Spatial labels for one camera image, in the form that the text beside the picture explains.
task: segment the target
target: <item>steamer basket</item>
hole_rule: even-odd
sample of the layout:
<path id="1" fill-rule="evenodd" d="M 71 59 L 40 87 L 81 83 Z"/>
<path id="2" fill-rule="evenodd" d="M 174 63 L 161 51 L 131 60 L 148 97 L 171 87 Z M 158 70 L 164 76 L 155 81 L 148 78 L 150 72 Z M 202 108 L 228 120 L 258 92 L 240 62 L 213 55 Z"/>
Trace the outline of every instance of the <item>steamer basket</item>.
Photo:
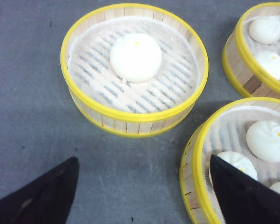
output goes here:
<path id="1" fill-rule="evenodd" d="M 263 96 L 280 99 L 280 81 L 270 76 L 252 54 L 260 50 L 280 55 L 280 40 L 274 44 L 260 44 L 249 35 L 249 26 L 257 16 L 273 15 L 280 19 L 280 3 L 256 5 L 239 19 L 223 50 L 223 69 L 233 87 L 243 97 Z"/>
<path id="2" fill-rule="evenodd" d="M 125 33 L 148 33 L 159 43 L 164 62 L 151 82 L 125 84 L 113 72 L 110 48 Z M 177 125 L 194 106 L 208 75 L 204 45 L 185 21 L 134 3 L 99 8 L 79 19 L 64 38 L 60 60 L 81 113 L 126 137 L 152 136 Z"/>
<path id="3" fill-rule="evenodd" d="M 259 182 L 270 187 L 280 181 L 280 163 L 266 163 L 249 150 L 245 135 L 257 120 L 280 124 L 280 100 L 252 97 L 232 102 L 215 112 L 192 135 L 180 164 L 182 198 L 194 224 L 225 223 L 209 180 L 211 154 L 235 151 L 254 164 Z"/>

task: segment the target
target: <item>gray surface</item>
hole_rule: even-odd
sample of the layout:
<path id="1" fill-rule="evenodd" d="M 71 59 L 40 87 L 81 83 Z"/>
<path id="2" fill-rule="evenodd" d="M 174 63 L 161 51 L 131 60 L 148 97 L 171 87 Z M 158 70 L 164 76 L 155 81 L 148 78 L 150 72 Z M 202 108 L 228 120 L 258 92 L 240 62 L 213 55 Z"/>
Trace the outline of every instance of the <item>gray surface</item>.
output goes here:
<path id="1" fill-rule="evenodd" d="M 70 26 L 116 2 L 0 0 L 0 198 L 75 155 L 81 168 L 69 224 L 127 224 L 131 217 L 139 224 L 190 223 L 178 181 L 182 151 L 216 109 L 240 98 L 223 73 L 221 52 L 240 15 L 261 1 L 142 1 L 188 22 L 210 61 L 205 90 L 189 116 L 147 139 L 117 137 L 89 123 L 60 71 Z"/>

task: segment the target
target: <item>gray table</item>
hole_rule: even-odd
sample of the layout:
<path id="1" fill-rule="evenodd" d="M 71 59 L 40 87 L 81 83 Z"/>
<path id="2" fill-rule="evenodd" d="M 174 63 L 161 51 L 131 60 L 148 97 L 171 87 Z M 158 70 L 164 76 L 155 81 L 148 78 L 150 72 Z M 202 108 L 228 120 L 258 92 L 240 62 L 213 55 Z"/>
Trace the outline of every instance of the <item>gray table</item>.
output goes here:
<path id="1" fill-rule="evenodd" d="M 210 72 L 181 124 L 152 138 L 127 139 L 82 116 L 59 63 L 70 26 L 117 1 L 0 0 L 0 198 L 74 155 L 80 176 L 69 224 L 190 223 L 179 188 L 180 158 L 194 130 L 240 98 L 223 73 L 221 52 L 241 14 L 261 1 L 142 2 L 171 11 L 196 30 Z"/>

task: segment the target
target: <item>yellow steamer rim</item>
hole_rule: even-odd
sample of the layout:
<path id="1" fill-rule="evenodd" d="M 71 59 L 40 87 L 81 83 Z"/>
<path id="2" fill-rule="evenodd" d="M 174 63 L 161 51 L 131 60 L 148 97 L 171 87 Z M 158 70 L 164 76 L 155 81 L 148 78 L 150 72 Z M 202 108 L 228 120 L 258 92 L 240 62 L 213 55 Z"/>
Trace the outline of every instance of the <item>yellow steamer rim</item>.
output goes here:
<path id="1" fill-rule="evenodd" d="M 245 41 L 244 33 L 243 33 L 243 24 L 246 20 L 247 16 L 253 12 L 254 10 L 261 9 L 263 7 L 280 7 L 280 2 L 268 2 L 268 3 L 262 3 L 259 5 L 256 5 L 252 8 L 250 8 L 248 11 L 246 11 L 241 18 L 239 19 L 234 32 L 231 34 L 231 36 L 228 38 L 224 49 L 222 53 L 222 64 L 224 72 L 232 84 L 232 86 L 236 89 L 236 91 L 244 98 L 246 97 L 252 97 L 252 96 L 268 96 L 273 98 L 280 98 L 280 81 L 273 78 L 267 71 L 265 71 L 254 59 L 252 56 L 249 47 Z M 228 44 L 234 41 L 236 46 L 236 51 L 240 55 L 240 59 L 244 62 L 245 66 L 253 73 L 253 75 L 265 86 L 267 86 L 269 89 L 273 90 L 270 94 L 265 93 L 264 95 L 262 93 L 255 93 L 249 92 L 247 89 L 245 89 L 245 85 L 242 84 L 236 74 L 234 74 L 232 68 L 230 67 L 229 58 L 228 58 Z"/>
<path id="2" fill-rule="evenodd" d="M 280 99 L 268 98 L 268 97 L 250 97 L 244 98 L 232 103 L 229 103 L 219 110 L 217 110 L 213 115 L 211 115 L 207 121 L 201 124 L 196 131 L 192 134 L 190 140 L 188 141 L 185 150 L 182 154 L 181 164 L 180 164 L 180 187 L 182 193 L 182 199 L 185 204 L 188 215 L 190 216 L 194 224 L 221 224 L 217 214 L 215 213 L 213 206 L 208 197 L 207 188 L 203 180 L 203 167 L 202 167 L 202 156 L 203 156 L 203 144 L 207 133 L 209 132 L 211 126 L 216 121 L 216 119 L 221 116 L 227 110 L 236 107 L 240 104 L 242 105 L 252 105 L 253 103 L 258 103 L 262 101 L 263 104 L 276 104 L 280 106 Z M 190 158 L 190 164 L 185 164 L 186 154 Z M 194 186 L 194 191 L 196 193 L 195 202 L 198 201 L 198 209 L 201 209 L 200 214 L 195 213 L 195 208 L 192 209 L 187 198 L 186 186 L 185 186 L 185 173 L 191 173 L 192 185 Z"/>
<path id="3" fill-rule="evenodd" d="M 123 9 L 125 12 L 125 11 L 131 10 L 133 8 L 151 10 L 151 11 L 154 11 L 155 14 L 156 14 L 156 12 L 161 13 L 161 14 L 169 17 L 171 20 L 177 21 L 178 23 L 180 23 L 181 26 L 184 26 L 186 28 L 187 33 L 191 34 L 191 36 L 194 37 L 195 41 L 197 42 L 197 44 L 200 48 L 200 51 L 202 52 L 201 57 L 203 59 L 204 72 L 202 74 L 202 79 L 201 79 L 199 86 L 197 87 L 196 91 L 187 100 L 183 101 L 181 104 L 179 104 L 173 108 L 170 108 L 170 109 L 167 109 L 167 110 L 164 110 L 161 112 L 153 112 L 153 113 L 131 113 L 131 112 L 123 112 L 123 111 L 119 111 L 119 110 L 116 110 L 113 108 L 109 108 L 103 104 L 96 102 L 95 100 L 91 99 L 90 97 L 88 97 L 84 92 L 82 92 L 77 87 L 75 82 L 70 77 L 70 74 L 69 74 L 69 71 L 67 68 L 67 60 L 69 58 L 69 49 L 68 49 L 67 45 L 69 44 L 70 41 L 72 41 L 72 38 L 74 38 L 73 34 L 76 31 L 76 29 L 78 27 L 80 27 L 81 25 L 83 25 L 83 22 L 85 22 L 87 19 L 89 19 L 93 16 L 96 16 L 98 14 L 101 14 L 105 11 L 114 10 L 114 9 Z M 88 13 L 85 16 L 83 16 L 82 18 L 80 18 L 77 22 L 74 23 L 74 25 L 69 29 L 69 31 L 65 35 L 65 38 L 64 38 L 62 46 L 61 46 L 60 64 L 61 64 L 61 70 L 63 73 L 63 77 L 69 87 L 70 94 L 71 94 L 76 106 L 80 110 L 80 112 L 89 121 L 91 121 L 96 126 L 104 129 L 105 131 L 116 134 L 116 135 L 120 135 L 120 136 L 124 136 L 124 137 L 132 137 L 132 138 L 148 137 L 148 136 L 160 134 L 160 133 L 163 133 L 163 132 L 169 130 L 170 128 L 174 127 L 179 122 L 181 122 L 184 119 L 184 117 L 186 117 L 187 114 L 190 112 L 190 110 L 194 106 L 195 101 L 198 99 L 201 92 L 203 91 L 204 86 L 207 81 L 207 76 L 208 76 L 207 53 L 206 53 L 205 47 L 204 47 L 201 39 L 199 38 L 198 34 L 193 30 L 193 28 L 189 24 L 187 24 L 184 20 L 179 18 L 178 16 L 176 16 L 164 9 L 150 6 L 150 5 L 145 5 L 145 4 L 138 4 L 138 3 L 124 3 L 124 4 L 109 5 L 109 6 L 102 7 L 102 8 L 96 9 L 94 11 L 91 11 L 90 13 Z M 107 119 L 112 119 L 113 121 L 119 121 L 119 122 L 123 121 L 123 122 L 126 122 L 127 125 L 134 124 L 134 123 L 135 124 L 156 123 L 156 122 L 166 121 L 167 119 L 174 120 L 174 117 L 176 117 L 177 115 L 179 115 L 179 117 L 177 119 L 175 119 L 175 121 L 172 124 L 170 124 L 169 126 L 161 127 L 159 130 L 156 130 L 156 131 L 150 131 L 147 133 L 140 133 L 139 131 L 137 133 L 128 133 L 127 131 L 125 131 L 125 132 L 119 131 L 119 130 L 116 130 L 114 127 L 112 128 L 109 126 L 104 126 L 104 124 L 97 122 L 93 117 L 91 117 L 85 111 L 86 110 L 85 108 L 82 108 L 81 105 L 78 104 L 78 101 L 82 102 L 82 104 L 85 105 L 87 107 L 87 109 L 93 110 L 94 112 L 98 113 L 102 117 L 105 117 Z"/>

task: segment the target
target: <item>white mesh cloth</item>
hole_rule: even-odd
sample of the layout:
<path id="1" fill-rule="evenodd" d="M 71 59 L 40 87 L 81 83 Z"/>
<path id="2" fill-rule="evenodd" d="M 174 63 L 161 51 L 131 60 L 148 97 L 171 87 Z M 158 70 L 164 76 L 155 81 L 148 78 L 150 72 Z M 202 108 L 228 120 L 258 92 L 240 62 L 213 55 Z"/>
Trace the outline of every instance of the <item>white mesh cloth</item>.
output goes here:
<path id="1" fill-rule="evenodd" d="M 129 33 L 149 34 L 161 47 L 161 68 L 148 82 L 123 83 L 112 70 L 110 49 L 118 37 Z M 138 16 L 119 17 L 86 30 L 70 49 L 68 69 L 87 96 L 110 108 L 133 113 L 175 107 L 188 99 L 201 81 L 185 38 L 163 22 Z"/>
<path id="2" fill-rule="evenodd" d="M 203 145 L 202 167 L 209 199 L 217 216 L 225 223 L 214 189 L 209 179 L 211 154 L 222 151 L 241 153 L 251 160 L 258 173 L 258 181 L 268 187 L 280 181 L 280 163 L 267 163 L 254 156 L 246 143 L 248 128 L 258 120 L 273 120 L 280 124 L 280 113 L 263 107 L 242 106 L 222 114 L 211 126 Z"/>
<path id="3" fill-rule="evenodd" d="M 250 27 L 251 22 L 253 20 L 255 20 L 256 18 L 258 18 L 258 16 L 246 20 L 243 24 L 244 37 L 245 37 L 246 43 L 247 43 L 251 53 L 255 54 L 255 53 L 257 53 L 259 51 L 262 51 L 262 50 L 269 50 L 269 51 L 276 52 L 280 56 L 280 40 L 277 41 L 276 43 L 273 43 L 273 44 L 262 44 L 262 43 L 258 43 L 256 41 L 254 41 L 250 37 L 249 27 Z"/>

